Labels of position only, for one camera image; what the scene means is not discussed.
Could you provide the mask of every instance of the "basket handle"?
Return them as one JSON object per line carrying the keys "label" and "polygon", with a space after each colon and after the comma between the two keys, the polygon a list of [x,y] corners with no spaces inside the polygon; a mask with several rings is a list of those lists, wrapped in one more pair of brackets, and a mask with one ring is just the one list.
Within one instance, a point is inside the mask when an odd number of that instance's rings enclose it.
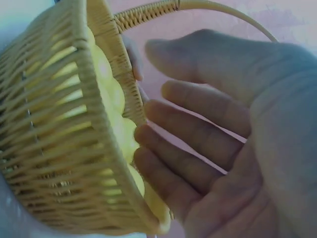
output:
{"label": "basket handle", "polygon": [[165,14],[189,9],[208,9],[227,13],[253,25],[263,34],[265,34],[271,41],[278,41],[261,24],[259,24],[257,21],[247,16],[246,14],[229,6],[209,0],[162,0],[119,12],[114,16],[114,19],[119,32],[122,33],[127,29],[130,29],[157,17],[163,16]]}

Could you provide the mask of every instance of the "hand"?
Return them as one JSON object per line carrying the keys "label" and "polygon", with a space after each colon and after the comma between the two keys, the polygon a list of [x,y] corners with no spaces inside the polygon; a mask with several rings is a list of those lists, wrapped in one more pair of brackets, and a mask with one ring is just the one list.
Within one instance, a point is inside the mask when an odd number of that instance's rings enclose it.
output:
{"label": "hand", "polygon": [[[142,64],[142,59],[139,53],[139,50],[135,43],[128,37],[122,35],[124,45],[127,49],[132,69],[133,69],[133,74],[136,80],[142,81],[144,76],[143,76],[143,64]],[[143,102],[147,102],[149,100],[149,97],[147,94],[144,92],[143,88],[140,86],[138,83],[138,88],[141,94],[141,98]]]}
{"label": "hand", "polygon": [[145,105],[149,120],[228,171],[137,128],[136,165],[186,237],[316,237],[317,59],[210,30],[150,41],[146,52],[177,79],[163,85],[165,99],[247,139],[162,102]]}

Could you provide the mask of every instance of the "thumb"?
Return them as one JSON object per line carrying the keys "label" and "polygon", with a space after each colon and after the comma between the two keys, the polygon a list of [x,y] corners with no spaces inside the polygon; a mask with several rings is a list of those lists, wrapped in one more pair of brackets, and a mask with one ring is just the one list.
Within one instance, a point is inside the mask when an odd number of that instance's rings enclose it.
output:
{"label": "thumb", "polygon": [[303,62],[312,58],[291,44],[250,41],[212,30],[171,41],[150,40],[146,53],[166,76],[207,83],[247,106],[268,86],[301,70]]}

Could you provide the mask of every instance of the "woven basket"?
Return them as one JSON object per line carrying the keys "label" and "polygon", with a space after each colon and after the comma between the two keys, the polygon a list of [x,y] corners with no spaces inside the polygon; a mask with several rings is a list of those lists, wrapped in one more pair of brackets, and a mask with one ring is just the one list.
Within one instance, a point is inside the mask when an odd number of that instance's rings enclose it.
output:
{"label": "woven basket", "polygon": [[[18,200],[39,221],[72,234],[165,234],[169,230],[169,209],[147,183],[145,197],[140,195],[118,148],[96,82],[86,27],[124,91],[123,116],[141,125],[146,122],[142,101],[120,33],[166,13],[193,8],[232,14],[276,41],[246,15],[206,0],[165,0],[116,15],[103,0],[64,0],[39,15],[0,56],[0,168]],[[65,44],[52,50],[62,39]],[[39,70],[70,46],[77,50]],[[40,63],[37,70],[28,75],[36,62]],[[76,71],[52,80],[72,62]],[[55,91],[76,74],[80,83]],[[57,103],[76,90],[82,91],[82,98]],[[82,105],[85,113],[56,120]],[[92,126],[62,133],[85,122]],[[92,148],[95,144],[102,146]],[[113,175],[100,175],[104,169],[111,169]],[[104,179],[115,179],[117,185],[105,187],[100,183]],[[115,197],[115,204],[108,204],[103,192],[114,188],[122,194]]]}

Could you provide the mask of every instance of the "pink background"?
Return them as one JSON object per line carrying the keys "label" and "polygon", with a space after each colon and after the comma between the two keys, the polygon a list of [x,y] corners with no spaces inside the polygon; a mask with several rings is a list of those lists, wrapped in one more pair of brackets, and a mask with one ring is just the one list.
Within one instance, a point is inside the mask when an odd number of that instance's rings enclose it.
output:
{"label": "pink background", "polygon": [[[153,0],[108,0],[113,12],[133,6],[154,2]],[[279,41],[301,44],[317,53],[316,11],[310,6],[311,0],[218,0],[253,17],[272,32]],[[168,80],[148,62],[144,55],[144,44],[148,39],[174,39],[202,28],[210,28],[223,33],[249,39],[266,38],[252,26],[224,13],[191,10],[178,12],[128,30],[125,34],[132,38],[141,51],[144,62],[145,80],[142,87],[152,99],[161,99],[160,87]],[[163,132],[174,144],[190,150],[178,139]],[[170,233],[161,238],[183,238],[184,232],[177,222],[173,222]]]}

